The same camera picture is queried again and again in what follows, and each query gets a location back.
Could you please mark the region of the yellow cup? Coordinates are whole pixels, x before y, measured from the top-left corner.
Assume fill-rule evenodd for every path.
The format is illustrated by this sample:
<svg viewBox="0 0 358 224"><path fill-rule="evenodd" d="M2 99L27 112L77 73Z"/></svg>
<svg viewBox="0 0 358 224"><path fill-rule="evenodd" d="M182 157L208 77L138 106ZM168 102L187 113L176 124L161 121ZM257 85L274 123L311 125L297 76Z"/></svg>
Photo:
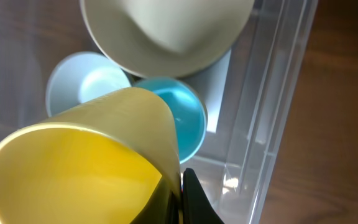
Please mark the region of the yellow cup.
<svg viewBox="0 0 358 224"><path fill-rule="evenodd" d="M130 223L161 178L180 204L172 112L124 88L0 142L0 223Z"/></svg>

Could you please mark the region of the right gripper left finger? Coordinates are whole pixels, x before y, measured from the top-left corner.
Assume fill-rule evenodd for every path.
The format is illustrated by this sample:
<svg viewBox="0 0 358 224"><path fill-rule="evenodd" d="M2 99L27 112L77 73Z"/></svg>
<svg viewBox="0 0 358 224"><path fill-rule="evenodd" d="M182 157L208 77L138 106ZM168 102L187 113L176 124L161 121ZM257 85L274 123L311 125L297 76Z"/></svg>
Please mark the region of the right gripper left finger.
<svg viewBox="0 0 358 224"><path fill-rule="evenodd" d="M179 202L161 178L141 212L131 224L179 224Z"/></svg>

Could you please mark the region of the light blue small bowl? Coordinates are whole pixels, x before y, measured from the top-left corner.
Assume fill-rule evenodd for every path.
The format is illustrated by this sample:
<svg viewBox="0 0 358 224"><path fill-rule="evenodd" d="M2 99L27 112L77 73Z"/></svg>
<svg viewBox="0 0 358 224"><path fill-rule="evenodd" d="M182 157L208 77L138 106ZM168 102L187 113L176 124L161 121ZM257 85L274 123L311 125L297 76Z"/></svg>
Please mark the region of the light blue small bowl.
<svg viewBox="0 0 358 224"><path fill-rule="evenodd" d="M45 105L49 117L112 91L131 87L133 79L117 63L96 52L77 52L53 69Z"/></svg>

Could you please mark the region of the light blue cup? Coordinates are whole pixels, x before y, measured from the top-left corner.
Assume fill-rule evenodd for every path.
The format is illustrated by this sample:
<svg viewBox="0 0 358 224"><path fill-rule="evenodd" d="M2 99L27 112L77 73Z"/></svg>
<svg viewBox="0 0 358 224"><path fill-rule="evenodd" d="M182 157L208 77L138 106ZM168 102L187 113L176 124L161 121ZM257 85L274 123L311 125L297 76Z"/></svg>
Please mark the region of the light blue cup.
<svg viewBox="0 0 358 224"><path fill-rule="evenodd" d="M143 79L134 86L149 90L166 102L175 122L180 163L191 159L205 139L208 124L206 107L196 92L172 78Z"/></svg>

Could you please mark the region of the beige bowl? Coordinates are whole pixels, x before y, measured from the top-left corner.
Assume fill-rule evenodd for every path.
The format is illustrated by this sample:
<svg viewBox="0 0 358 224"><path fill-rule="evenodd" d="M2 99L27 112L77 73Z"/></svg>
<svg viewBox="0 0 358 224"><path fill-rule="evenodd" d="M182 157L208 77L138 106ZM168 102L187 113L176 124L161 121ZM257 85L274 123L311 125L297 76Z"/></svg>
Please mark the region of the beige bowl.
<svg viewBox="0 0 358 224"><path fill-rule="evenodd" d="M107 58L142 78L185 77L236 41L254 0L80 0L86 28Z"/></svg>

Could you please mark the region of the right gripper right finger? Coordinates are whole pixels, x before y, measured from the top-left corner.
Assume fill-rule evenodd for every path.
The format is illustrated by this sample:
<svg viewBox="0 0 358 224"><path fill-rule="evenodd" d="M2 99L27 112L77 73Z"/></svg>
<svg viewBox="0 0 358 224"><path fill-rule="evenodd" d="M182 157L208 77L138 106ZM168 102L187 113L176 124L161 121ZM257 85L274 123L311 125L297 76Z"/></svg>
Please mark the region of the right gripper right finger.
<svg viewBox="0 0 358 224"><path fill-rule="evenodd" d="M184 224L223 224L214 211L193 169L183 173L182 207Z"/></svg>

